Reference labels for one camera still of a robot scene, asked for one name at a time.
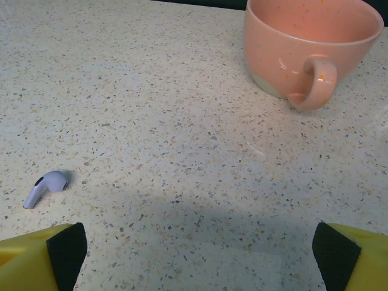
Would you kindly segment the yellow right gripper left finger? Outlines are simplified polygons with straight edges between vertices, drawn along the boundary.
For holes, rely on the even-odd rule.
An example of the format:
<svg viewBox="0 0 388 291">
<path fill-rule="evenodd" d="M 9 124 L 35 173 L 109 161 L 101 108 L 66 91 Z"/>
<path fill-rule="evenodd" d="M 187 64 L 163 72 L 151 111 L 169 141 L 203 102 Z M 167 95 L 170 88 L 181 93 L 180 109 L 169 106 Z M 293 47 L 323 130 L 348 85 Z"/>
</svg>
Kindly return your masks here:
<svg viewBox="0 0 388 291">
<path fill-rule="evenodd" d="M 80 222 L 2 240 L 1 290 L 73 290 L 86 254 Z"/>
</svg>

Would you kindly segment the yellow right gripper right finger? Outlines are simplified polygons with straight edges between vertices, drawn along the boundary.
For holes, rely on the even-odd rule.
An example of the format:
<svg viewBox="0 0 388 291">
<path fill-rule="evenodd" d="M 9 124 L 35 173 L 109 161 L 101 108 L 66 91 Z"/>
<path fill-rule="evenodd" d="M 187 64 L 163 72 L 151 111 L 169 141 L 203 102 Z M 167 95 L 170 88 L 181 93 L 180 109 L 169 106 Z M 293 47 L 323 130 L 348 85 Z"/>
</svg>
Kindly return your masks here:
<svg viewBox="0 0 388 291">
<path fill-rule="evenodd" d="M 320 222 L 312 250 L 327 290 L 387 290 L 387 236 Z"/>
</svg>

